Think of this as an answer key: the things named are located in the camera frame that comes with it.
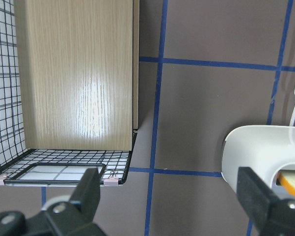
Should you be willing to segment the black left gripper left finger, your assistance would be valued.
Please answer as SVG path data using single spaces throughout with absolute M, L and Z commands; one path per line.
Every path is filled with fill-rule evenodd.
M 100 175 L 97 168 L 88 168 L 71 195 L 69 203 L 73 204 L 88 222 L 92 222 L 99 202 Z

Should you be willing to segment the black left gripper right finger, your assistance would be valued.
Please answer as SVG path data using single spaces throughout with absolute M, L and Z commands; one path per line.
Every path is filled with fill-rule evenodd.
M 269 219 L 270 209 L 277 203 L 277 195 L 250 168 L 238 169 L 236 195 L 247 216 L 258 231 Z

